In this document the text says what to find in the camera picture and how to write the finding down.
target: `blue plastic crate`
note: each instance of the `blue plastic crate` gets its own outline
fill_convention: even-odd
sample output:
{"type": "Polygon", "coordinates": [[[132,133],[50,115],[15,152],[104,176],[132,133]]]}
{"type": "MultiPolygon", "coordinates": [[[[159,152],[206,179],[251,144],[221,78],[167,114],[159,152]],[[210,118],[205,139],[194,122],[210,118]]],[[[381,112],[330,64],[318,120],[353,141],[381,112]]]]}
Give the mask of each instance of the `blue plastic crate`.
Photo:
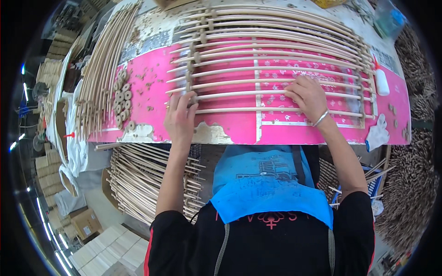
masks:
{"type": "MultiPolygon", "coordinates": [[[[370,167],[366,167],[366,166],[362,166],[362,169],[364,170],[364,173],[366,173],[367,171],[371,170],[370,167]]],[[[374,173],[380,173],[381,170],[374,170],[374,173]]],[[[379,189],[379,184],[381,183],[383,175],[381,175],[380,177],[376,178],[375,180],[371,181],[370,183],[368,183],[368,195],[370,195],[370,197],[374,197],[377,193],[377,190],[379,189]]],[[[331,201],[332,203],[336,203],[336,199],[338,198],[339,193],[336,192],[335,196],[333,197],[333,200],[331,201]]]]}

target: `hand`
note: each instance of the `hand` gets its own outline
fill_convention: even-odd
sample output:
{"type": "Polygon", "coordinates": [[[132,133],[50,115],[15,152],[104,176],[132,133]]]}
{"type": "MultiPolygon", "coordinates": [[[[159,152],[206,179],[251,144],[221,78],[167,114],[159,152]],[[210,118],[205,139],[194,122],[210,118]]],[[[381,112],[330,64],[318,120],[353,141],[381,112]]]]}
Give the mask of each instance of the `hand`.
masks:
{"type": "Polygon", "coordinates": [[[172,95],[167,103],[167,112],[164,126],[169,133],[172,146],[183,150],[188,154],[194,134],[194,119],[198,104],[192,105],[187,110],[190,98],[196,96],[195,92],[189,92],[183,96],[172,95]]]}
{"type": "Polygon", "coordinates": [[[294,100],[307,118],[315,124],[327,110],[325,92],[319,81],[308,76],[298,76],[286,87],[286,97],[294,100]]]}

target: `black t-shirt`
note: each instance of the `black t-shirt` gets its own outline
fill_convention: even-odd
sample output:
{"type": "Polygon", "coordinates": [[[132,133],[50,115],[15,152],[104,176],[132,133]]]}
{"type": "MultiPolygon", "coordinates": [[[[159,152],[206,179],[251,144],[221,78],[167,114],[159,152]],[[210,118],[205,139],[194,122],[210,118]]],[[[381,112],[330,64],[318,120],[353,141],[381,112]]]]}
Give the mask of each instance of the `black t-shirt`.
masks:
{"type": "MultiPolygon", "coordinates": [[[[374,254],[370,198],[348,195],[334,212],[334,275],[366,276],[374,254]]],[[[145,275],[213,275],[225,228],[212,204],[195,225],[177,211],[150,227],[145,275]]],[[[328,227],[302,212],[266,212],[230,223],[222,275],[330,275],[328,227]]]]}

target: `red stripe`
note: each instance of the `red stripe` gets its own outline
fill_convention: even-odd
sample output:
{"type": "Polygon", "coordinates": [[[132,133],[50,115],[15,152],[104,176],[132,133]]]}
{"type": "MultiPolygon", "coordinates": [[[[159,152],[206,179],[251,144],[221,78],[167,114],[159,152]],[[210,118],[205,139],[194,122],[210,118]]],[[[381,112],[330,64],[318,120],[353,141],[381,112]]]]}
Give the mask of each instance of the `red stripe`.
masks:
{"type": "Polygon", "coordinates": [[[144,276],[149,276],[149,254],[152,245],[152,237],[153,237],[153,227],[152,229],[150,229],[150,241],[149,245],[147,246],[146,258],[144,258],[144,276]]]}
{"type": "MultiPolygon", "coordinates": [[[[376,244],[376,235],[374,235],[373,240],[374,240],[374,244],[376,244]]],[[[371,255],[371,263],[370,263],[370,266],[368,267],[368,271],[370,271],[371,265],[373,264],[373,259],[374,259],[374,246],[373,246],[373,255],[371,255]]]]}

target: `workbench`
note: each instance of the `workbench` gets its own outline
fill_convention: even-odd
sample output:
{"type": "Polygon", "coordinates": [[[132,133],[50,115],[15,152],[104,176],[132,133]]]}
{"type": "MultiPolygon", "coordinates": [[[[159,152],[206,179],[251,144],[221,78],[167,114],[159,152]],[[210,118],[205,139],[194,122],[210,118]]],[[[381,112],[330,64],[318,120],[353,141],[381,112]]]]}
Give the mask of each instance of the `workbench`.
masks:
{"type": "MultiPolygon", "coordinates": [[[[125,0],[119,3],[114,13],[126,3],[134,3],[135,0],[125,0]]],[[[390,135],[388,144],[409,144],[403,137],[402,131],[408,128],[411,133],[411,115],[408,100],[407,86],[404,80],[402,68],[394,48],[394,41],[383,40],[375,32],[372,26],[364,22],[361,17],[346,6],[337,6],[329,9],[322,9],[309,0],[225,0],[222,4],[260,4],[269,6],[287,7],[288,3],[296,9],[312,12],[325,16],[335,21],[342,21],[347,27],[362,36],[372,46],[371,53],[374,54],[381,69],[385,72],[390,88],[390,95],[377,96],[377,112],[385,114],[387,130],[390,135]],[[389,105],[395,107],[396,114],[389,105]]],[[[219,5],[219,1],[212,1],[211,5],[219,5]]],[[[124,46],[120,66],[130,72],[128,80],[131,83],[132,110],[131,120],[137,126],[134,131],[123,131],[116,127],[111,120],[102,126],[101,133],[97,137],[90,137],[90,141],[98,142],[128,142],[128,143],[169,143],[169,136],[163,126],[166,113],[165,102],[169,100],[165,91],[182,87],[184,82],[166,83],[183,73],[166,73],[175,68],[170,61],[177,58],[171,51],[180,48],[174,42],[179,40],[179,35],[174,35],[178,30],[179,20],[185,17],[186,10],[203,7],[199,2],[192,2],[169,11],[161,11],[154,8],[151,0],[145,0],[134,21],[134,27],[128,36],[124,46]]],[[[251,72],[236,72],[236,79],[262,79],[262,78],[295,78],[298,75],[310,75],[317,79],[330,79],[330,76],[323,74],[312,74],[310,72],[297,71],[295,67],[301,64],[296,60],[249,60],[241,66],[291,66],[294,70],[276,70],[251,72]]],[[[325,64],[314,64],[314,68],[323,68],[325,64]]],[[[221,80],[229,80],[232,75],[222,74],[218,76],[221,80]]],[[[246,90],[277,90],[283,89],[284,84],[278,87],[275,83],[246,83],[230,87],[219,87],[219,91],[246,91],[246,90]]],[[[324,87],[326,91],[336,92],[336,87],[324,87]]],[[[331,98],[328,105],[334,109],[351,111],[349,99],[331,98]]],[[[291,99],[283,95],[250,95],[235,98],[219,98],[200,102],[200,109],[236,107],[236,106],[274,106],[293,107],[296,106],[291,99]]],[[[361,127],[354,118],[335,115],[334,120],[339,126],[341,133],[351,144],[365,144],[370,126],[376,124],[377,116],[373,119],[366,119],[365,126],[361,127]]],[[[300,112],[232,112],[197,114],[195,117],[195,135],[193,143],[202,144],[322,144],[324,139],[319,131],[311,126],[306,117],[300,112]]]]}

